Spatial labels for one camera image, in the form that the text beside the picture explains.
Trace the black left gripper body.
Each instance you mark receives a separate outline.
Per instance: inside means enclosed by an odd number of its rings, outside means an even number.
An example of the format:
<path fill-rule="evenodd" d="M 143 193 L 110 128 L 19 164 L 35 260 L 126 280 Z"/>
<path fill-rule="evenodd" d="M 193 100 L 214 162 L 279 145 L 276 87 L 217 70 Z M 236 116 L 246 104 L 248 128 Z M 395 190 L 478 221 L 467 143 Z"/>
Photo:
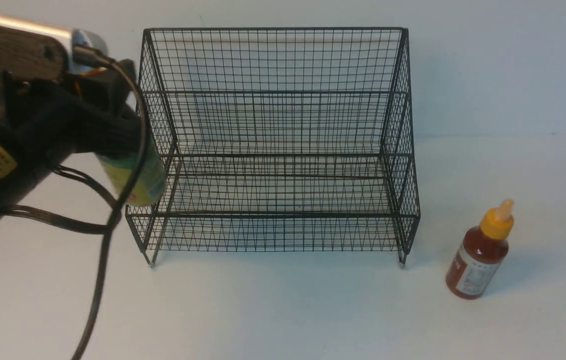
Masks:
<path fill-rule="evenodd" d="M 136 159 L 148 121 L 127 104 L 136 94 L 130 64 L 25 78 L 0 71 L 0 166 L 63 161 L 71 153 Z"/>

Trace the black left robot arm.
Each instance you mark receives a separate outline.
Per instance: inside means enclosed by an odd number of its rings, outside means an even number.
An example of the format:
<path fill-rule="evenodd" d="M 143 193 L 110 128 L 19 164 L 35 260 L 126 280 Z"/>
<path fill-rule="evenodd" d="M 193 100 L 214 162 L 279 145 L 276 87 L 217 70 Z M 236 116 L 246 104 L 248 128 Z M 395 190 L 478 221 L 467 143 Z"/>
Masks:
<path fill-rule="evenodd" d="M 58 80 L 17 77 L 0 71 L 0 219 L 32 216 L 41 223 L 83 234 L 100 235 L 105 226 L 84 223 L 20 201 L 48 175 L 86 183 L 109 205 L 115 200 L 91 177 L 62 166 L 72 154 L 135 157 L 141 120 L 126 104 L 133 88 L 133 63 L 65 74 Z"/>

